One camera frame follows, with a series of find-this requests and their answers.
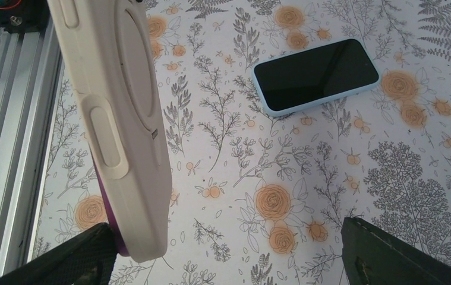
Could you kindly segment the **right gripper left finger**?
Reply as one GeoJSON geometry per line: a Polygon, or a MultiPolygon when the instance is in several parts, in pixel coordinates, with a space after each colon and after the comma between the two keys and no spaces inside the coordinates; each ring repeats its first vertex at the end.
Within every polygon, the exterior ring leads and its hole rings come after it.
{"type": "Polygon", "coordinates": [[[118,251],[114,233],[99,223],[22,267],[3,284],[108,284],[118,251]]]}

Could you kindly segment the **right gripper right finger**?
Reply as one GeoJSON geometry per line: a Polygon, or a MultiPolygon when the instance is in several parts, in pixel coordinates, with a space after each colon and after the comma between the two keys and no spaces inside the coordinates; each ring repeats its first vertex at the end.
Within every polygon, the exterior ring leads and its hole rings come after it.
{"type": "Polygon", "coordinates": [[[451,284],[450,266],[361,218],[345,218],[341,235],[350,284],[451,284]]]}

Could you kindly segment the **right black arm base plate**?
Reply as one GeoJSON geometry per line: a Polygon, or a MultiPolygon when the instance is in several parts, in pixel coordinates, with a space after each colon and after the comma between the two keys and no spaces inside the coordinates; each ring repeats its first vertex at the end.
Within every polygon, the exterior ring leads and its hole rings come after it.
{"type": "Polygon", "coordinates": [[[46,0],[8,1],[0,7],[0,29],[10,34],[44,31],[49,22],[46,0]]]}

